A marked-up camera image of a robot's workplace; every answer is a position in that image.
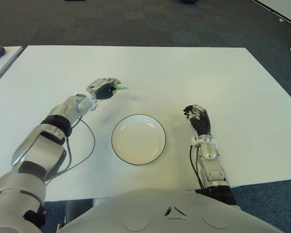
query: robotic hand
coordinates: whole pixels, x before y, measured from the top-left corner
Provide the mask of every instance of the robotic hand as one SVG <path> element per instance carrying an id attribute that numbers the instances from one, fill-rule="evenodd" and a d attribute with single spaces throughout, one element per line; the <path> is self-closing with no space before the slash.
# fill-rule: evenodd
<path id="1" fill-rule="evenodd" d="M 91 83 L 86 91 L 97 100 L 105 100 L 111 98 L 116 93 L 115 86 L 120 83 L 117 79 L 98 79 Z"/>
<path id="2" fill-rule="evenodd" d="M 183 111 L 198 134 L 198 139 L 192 137 L 192 147 L 197 148 L 197 161 L 201 166 L 202 182 L 198 176 L 198 168 L 195 169 L 192 166 L 203 193 L 226 204 L 236 205 L 226 174 L 219 162 L 218 142 L 210 133 L 207 111 L 197 104 L 187 106 Z"/>
<path id="3" fill-rule="evenodd" d="M 85 92 L 77 92 L 53 108 L 17 148 L 12 170 L 0 178 L 0 233 L 41 232 L 46 215 L 45 181 L 65 159 L 65 137 L 71 135 L 71 126 L 79 117 L 95 110 L 97 100 L 112 97 L 119 84 L 117 79 L 94 81 Z"/>

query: black cable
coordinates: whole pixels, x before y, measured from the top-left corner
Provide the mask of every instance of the black cable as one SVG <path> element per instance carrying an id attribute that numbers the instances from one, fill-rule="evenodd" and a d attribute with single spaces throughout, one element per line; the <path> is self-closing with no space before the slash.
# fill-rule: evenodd
<path id="1" fill-rule="evenodd" d="M 72 127 L 72 128 L 74 128 L 74 127 L 76 127 L 76 125 L 81 121 L 84 125 L 86 125 L 86 127 L 89 129 L 89 131 L 91 132 L 91 134 L 92 134 L 92 136 L 93 136 L 93 140 L 94 140 L 94 144 L 93 144 L 93 148 L 92 148 L 92 150 L 91 150 L 91 152 L 88 154 L 88 156 L 86 156 L 83 160 L 81 160 L 79 163 L 77 163 L 77 164 L 75 164 L 74 166 L 72 166 L 72 167 L 70 167 L 69 168 L 69 166 L 71 165 L 71 161 L 72 161 L 72 155 L 71 155 L 71 149 L 70 149 L 70 144 L 69 144 L 69 139 L 68 139 L 68 137 L 66 138 L 66 142 L 67 142 L 67 150 L 68 150 L 68 154 L 69 154 L 69 164 L 68 164 L 68 166 L 64 169 L 64 170 L 62 170 L 62 171 L 60 171 L 60 172 L 58 172 L 58 173 L 56 173 L 47 183 L 46 183 L 46 185 L 45 186 L 47 186 L 54 178 L 56 178 L 56 177 L 58 177 L 58 176 L 60 176 L 60 175 L 62 175 L 62 174 L 64 174 L 64 173 L 66 173 L 67 171 L 69 171 L 69 170 L 71 170 L 71 169 L 73 169 L 73 168 L 75 168 L 76 166 L 78 166 L 78 165 L 80 165 L 81 163 L 83 163 L 85 160 L 87 160 L 91 155 L 92 155 L 92 153 L 94 152 L 94 149 L 95 149 L 95 145 L 96 145 L 96 140 L 95 140 L 95 135 L 94 135 L 94 133 L 93 133 L 93 131 L 92 131 L 92 129 L 81 119 L 82 117 L 80 117 L 79 118 L 79 121 Z"/>
<path id="2" fill-rule="evenodd" d="M 82 117 L 83 117 L 83 116 L 81 116 L 81 117 L 79 118 L 79 120 L 77 121 L 77 123 L 76 123 L 74 126 L 71 127 L 72 129 L 78 125 L 78 123 L 81 121 Z"/>
<path id="3" fill-rule="evenodd" d="M 195 175 L 196 175 L 196 177 L 197 177 L 197 179 L 198 179 L 198 183 L 199 183 L 199 186 L 200 186 L 200 188 L 201 188 L 201 190 L 202 190 L 202 193 L 204 193 L 204 186 L 203 186 L 202 181 L 201 181 L 200 178 L 199 178 L 199 175 L 198 175 L 198 168 L 197 168 L 197 166 L 196 166 L 196 169 L 195 169 L 194 164 L 193 164 L 193 161 L 192 161 L 192 146 L 190 147 L 190 162 L 191 162 L 192 168 L 193 168 L 193 170 L 194 170 L 194 173 L 195 173 Z"/>

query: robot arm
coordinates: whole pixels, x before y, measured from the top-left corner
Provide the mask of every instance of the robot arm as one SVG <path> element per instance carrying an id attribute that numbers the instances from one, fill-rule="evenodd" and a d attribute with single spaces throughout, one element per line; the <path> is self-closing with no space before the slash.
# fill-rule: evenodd
<path id="1" fill-rule="evenodd" d="M 183 111 L 198 134 L 198 138 L 192 137 L 192 147 L 198 149 L 197 161 L 201 167 L 201 188 L 204 195 L 229 205 L 236 205 L 226 174 L 219 162 L 218 142 L 211 136 L 207 111 L 197 104 L 187 106 Z"/>
<path id="2" fill-rule="evenodd" d="M 49 115 L 28 135 L 15 151 L 12 170 L 0 178 L 0 233 L 40 233 L 45 223 L 45 181 L 51 179 L 65 159 L 65 137 L 72 124 L 97 100 L 116 93 L 117 79 L 99 79 L 86 92 L 77 92 Z"/>

